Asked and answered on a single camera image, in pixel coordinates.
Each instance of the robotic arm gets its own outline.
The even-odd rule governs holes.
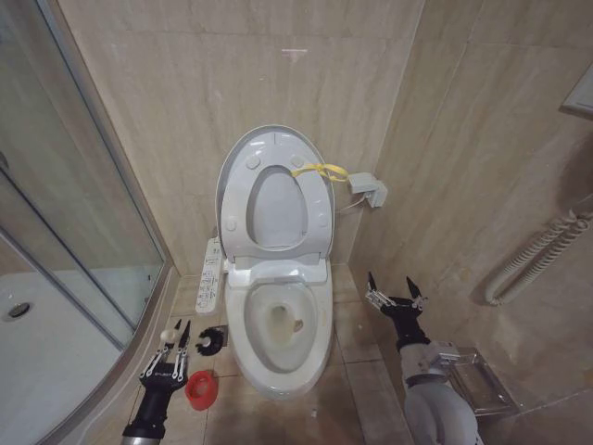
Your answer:
[[[418,323],[426,298],[408,278],[411,299],[387,297],[369,273],[367,299],[397,331],[406,400],[404,413],[416,445],[482,444],[470,405],[448,382],[448,368],[460,357],[452,343],[431,341]]]
[[[165,437],[165,421],[170,397],[187,383],[187,343],[190,323],[187,322],[179,339],[175,363],[167,362],[175,346],[176,335],[165,342],[162,350],[148,361],[140,374],[140,383],[145,387],[145,395],[133,421],[123,430],[121,445],[158,445]],[[179,331],[181,320],[175,325]]]

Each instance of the glass shower door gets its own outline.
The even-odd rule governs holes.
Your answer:
[[[163,258],[63,60],[61,67],[48,67],[35,48],[21,45],[18,28],[5,21],[0,30],[1,168],[76,267],[134,329]],[[11,235],[22,238],[18,224]],[[45,266],[77,285],[71,264]]]
[[[0,443],[91,394],[163,264],[41,11],[0,0]]]

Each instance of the toilet stain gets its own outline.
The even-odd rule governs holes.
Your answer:
[[[292,314],[286,310],[286,307],[275,306],[271,308],[268,314],[268,332],[271,341],[278,346],[286,345],[296,332],[298,322],[302,324],[301,320],[295,320]]]

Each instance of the beige floor tile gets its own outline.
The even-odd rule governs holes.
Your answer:
[[[352,274],[347,264],[332,266],[332,288],[334,302],[360,301],[359,293],[352,280]]]
[[[121,442],[121,433],[131,420],[131,413],[138,397],[139,387],[140,385],[119,409],[107,414],[109,419],[106,426],[100,432],[93,434],[92,438],[85,438],[87,443],[92,445],[112,445]]]
[[[241,374],[239,365],[234,359],[233,342],[230,339],[228,345],[214,356],[214,374],[217,377]]]
[[[335,328],[332,330],[332,346],[330,349],[330,357],[327,359],[327,365],[342,364],[344,359],[342,358],[342,351],[340,350],[340,343],[337,341],[337,335],[335,334]]]
[[[384,362],[348,363],[346,368],[365,443],[412,445]]]
[[[221,377],[219,395],[208,409],[205,444],[283,443],[282,406],[267,400],[242,376]]]
[[[335,303],[334,326],[344,362],[381,359],[362,302]]]
[[[177,285],[171,315],[194,315],[196,313],[199,276],[182,276]]]
[[[362,444],[344,365],[327,366],[302,398],[283,402],[285,444]]]
[[[167,410],[167,432],[161,445],[201,445],[206,431],[206,411],[196,411],[182,389],[174,392]]]

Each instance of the yellow strap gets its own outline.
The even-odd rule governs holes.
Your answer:
[[[291,171],[293,178],[304,172],[318,172],[324,178],[338,183],[344,183],[348,179],[346,169],[334,164],[305,164],[301,169]]]

